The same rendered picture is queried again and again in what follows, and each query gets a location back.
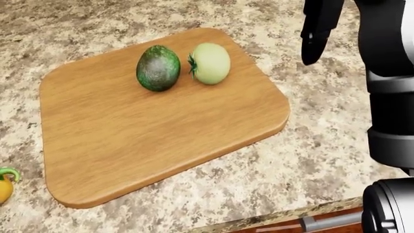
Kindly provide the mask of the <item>wooden cutting board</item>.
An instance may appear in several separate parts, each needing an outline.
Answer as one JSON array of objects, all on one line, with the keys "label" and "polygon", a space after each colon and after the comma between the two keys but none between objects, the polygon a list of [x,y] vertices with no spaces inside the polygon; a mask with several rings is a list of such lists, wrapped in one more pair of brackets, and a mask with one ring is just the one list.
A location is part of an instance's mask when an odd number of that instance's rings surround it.
[{"label": "wooden cutting board", "polygon": [[[213,42],[232,69],[220,84],[191,79],[188,54]],[[142,53],[165,45],[180,58],[169,91],[141,87]],[[216,159],[281,131],[287,98],[222,30],[194,28],[61,65],[39,89],[45,179],[71,208],[90,208]]]}]

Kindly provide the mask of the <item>brown wooden cabinet front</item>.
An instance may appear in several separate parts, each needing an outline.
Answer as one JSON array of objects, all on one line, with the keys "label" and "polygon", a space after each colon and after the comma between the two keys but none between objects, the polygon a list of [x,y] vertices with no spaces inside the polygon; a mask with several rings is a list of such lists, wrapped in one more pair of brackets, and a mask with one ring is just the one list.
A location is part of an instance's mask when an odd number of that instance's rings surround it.
[{"label": "brown wooden cabinet front", "polygon": [[[330,217],[338,217],[346,214],[353,214],[362,211],[362,207],[345,209],[341,211],[336,211],[332,213],[326,213],[321,215],[314,216],[316,221],[325,220]],[[236,230],[218,230],[218,231],[207,231],[207,230],[198,230],[190,233],[256,233],[256,230],[263,230],[265,228],[277,228],[276,230],[271,230],[270,233],[302,233],[302,228],[300,226],[299,219],[292,221],[285,221],[280,223],[274,223],[271,225],[263,225],[260,227],[244,227]],[[319,230],[319,233],[334,233],[336,230]],[[361,231],[359,223],[352,223],[350,227],[339,227],[339,233],[358,233]]]}]

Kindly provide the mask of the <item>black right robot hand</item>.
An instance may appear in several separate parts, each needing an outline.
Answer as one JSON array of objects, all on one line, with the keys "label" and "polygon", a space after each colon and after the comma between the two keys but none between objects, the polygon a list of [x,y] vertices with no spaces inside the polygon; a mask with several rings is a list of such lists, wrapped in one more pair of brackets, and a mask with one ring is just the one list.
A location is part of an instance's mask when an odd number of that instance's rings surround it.
[{"label": "black right robot hand", "polygon": [[344,0],[305,0],[305,21],[301,31],[301,59],[316,63],[323,54],[331,31],[336,28]]}]

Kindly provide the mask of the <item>yellow bell pepper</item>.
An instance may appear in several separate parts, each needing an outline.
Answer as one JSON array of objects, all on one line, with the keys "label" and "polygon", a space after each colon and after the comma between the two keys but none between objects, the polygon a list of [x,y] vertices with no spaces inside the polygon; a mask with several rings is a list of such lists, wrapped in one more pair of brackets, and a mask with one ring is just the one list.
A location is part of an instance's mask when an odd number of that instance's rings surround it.
[{"label": "yellow bell pepper", "polygon": [[14,187],[7,175],[14,178],[14,182],[20,180],[20,173],[15,168],[0,168],[0,205],[5,203],[12,195]]}]

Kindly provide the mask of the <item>dark green avocado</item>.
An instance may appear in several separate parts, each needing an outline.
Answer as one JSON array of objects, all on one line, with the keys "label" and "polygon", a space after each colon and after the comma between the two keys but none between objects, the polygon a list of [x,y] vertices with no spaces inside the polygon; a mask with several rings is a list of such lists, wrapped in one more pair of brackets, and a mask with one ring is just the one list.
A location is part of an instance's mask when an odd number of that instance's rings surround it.
[{"label": "dark green avocado", "polygon": [[178,56],[162,45],[151,46],[141,55],[136,66],[136,78],[149,91],[162,92],[171,89],[179,79]]}]

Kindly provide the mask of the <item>pale green tomato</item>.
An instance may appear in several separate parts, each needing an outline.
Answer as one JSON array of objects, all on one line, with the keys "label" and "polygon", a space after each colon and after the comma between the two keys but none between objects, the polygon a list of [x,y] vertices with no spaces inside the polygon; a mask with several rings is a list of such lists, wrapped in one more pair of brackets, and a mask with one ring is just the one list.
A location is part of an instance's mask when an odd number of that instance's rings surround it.
[{"label": "pale green tomato", "polygon": [[231,61],[227,50],[214,43],[198,44],[188,56],[190,74],[205,85],[216,85],[230,72]]}]

